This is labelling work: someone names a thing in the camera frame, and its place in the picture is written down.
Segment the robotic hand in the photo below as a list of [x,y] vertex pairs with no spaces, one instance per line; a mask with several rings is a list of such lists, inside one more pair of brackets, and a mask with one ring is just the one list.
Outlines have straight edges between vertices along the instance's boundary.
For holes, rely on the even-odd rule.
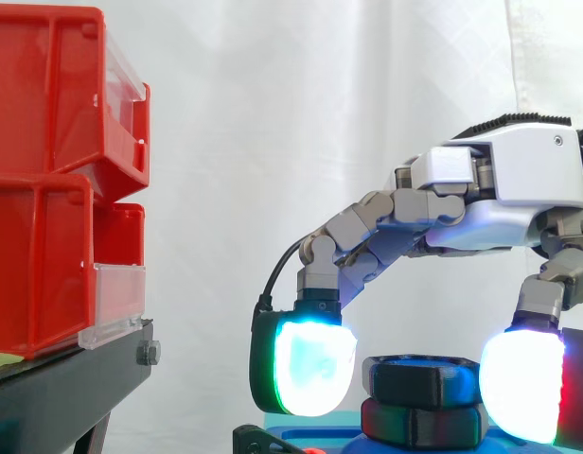
[[[402,255],[526,246],[548,261],[525,279],[510,328],[486,347],[484,402],[502,428],[534,441],[551,443],[560,426],[579,425],[583,402],[574,391],[583,378],[568,390],[563,370],[577,361],[565,347],[580,335],[561,335],[558,322],[583,302],[583,131],[569,118],[504,115],[398,167],[389,186],[298,241],[277,265],[253,321],[250,382],[258,406],[306,415],[335,408],[350,383],[356,343],[340,326],[341,309]],[[295,249],[304,266],[294,311],[273,312],[271,289]],[[529,418],[535,422],[525,427]]]

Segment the screw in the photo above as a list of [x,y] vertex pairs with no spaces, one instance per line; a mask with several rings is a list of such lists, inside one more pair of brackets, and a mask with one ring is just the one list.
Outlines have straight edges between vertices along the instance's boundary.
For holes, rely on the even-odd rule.
[[262,449],[260,448],[260,445],[258,443],[252,443],[249,446],[247,446],[247,449],[245,449],[245,452],[247,454],[260,454],[260,451]]
[[159,340],[142,340],[136,350],[136,362],[141,366],[156,366],[161,358]]

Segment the black clamp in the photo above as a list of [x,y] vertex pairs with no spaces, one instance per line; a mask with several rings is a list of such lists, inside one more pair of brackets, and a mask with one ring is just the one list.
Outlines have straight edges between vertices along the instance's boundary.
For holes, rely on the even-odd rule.
[[233,430],[233,454],[306,454],[258,426],[245,425]]

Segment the white backdrop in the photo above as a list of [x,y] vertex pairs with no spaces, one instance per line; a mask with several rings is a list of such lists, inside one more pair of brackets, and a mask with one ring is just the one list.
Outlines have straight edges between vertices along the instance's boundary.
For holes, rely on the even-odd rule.
[[[262,422],[247,376],[257,295],[295,239],[395,164],[518,108],[583,124],[583,1],[58,3],[102,8],[152,89],[151,186],[132,199],[147,209],[147,316],[163,356],[114,411],[106,454],[227,453],[234,427]],[[401,259],[344,311],[358,364],[478,359],[538,263],[524,251]],[[292,306],[297,265],[278,307]],[[583,326],[583,307],[565,323]],[[357,369],[345,410],[364,400]]]

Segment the red storage bin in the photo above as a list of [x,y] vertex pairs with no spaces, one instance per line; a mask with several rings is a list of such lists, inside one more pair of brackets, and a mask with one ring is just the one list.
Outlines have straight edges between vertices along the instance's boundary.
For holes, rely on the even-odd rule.
[[0,176],[0,353],[34,358],[78,333],[93,348],[138,329],[143,231],[141,206],[95,207],[83,176]]
[[149,184],[149,87],[99,9],[0,5],[0,173],[78,173],[97,200]]

